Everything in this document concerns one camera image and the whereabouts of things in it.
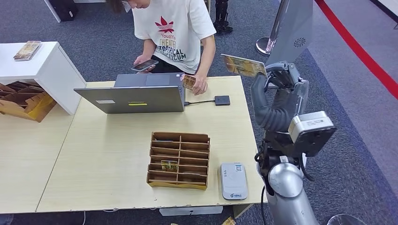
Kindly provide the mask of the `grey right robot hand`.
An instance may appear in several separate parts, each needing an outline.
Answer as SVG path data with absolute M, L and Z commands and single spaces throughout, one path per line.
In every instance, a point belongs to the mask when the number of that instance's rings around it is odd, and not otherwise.
M 277 110 L 288 117 L 305 112 L 309 92 L 309 81 L 301 78 L 294 63 L 277 62 L 258 72 L 251 86 L 254 114 L 269 116 Z

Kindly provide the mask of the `person's left hand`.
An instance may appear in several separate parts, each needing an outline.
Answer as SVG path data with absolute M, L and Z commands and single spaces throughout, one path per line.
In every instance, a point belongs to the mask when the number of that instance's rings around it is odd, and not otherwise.
M 197 73 L 193 77 L 195 78 L 195 83 L 192 87 L 193 94 L 200 95 L 205 93 L 207 90 L 207 76 Z

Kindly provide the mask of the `person's right hand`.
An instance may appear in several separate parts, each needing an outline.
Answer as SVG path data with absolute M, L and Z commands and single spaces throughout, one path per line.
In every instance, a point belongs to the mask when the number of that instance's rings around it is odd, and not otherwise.
M 144 62 L 150 60 L 151 58 L 152 58 L 152 55 L 144 55 L 144 54 L 142 54 L 142 55 L 140 55 L 140 56 L 138 56 L 136 58 L 136 60 L 134 61 L 133 65 L 134 66 L 139 65 L 141 63 L 144 63 Z

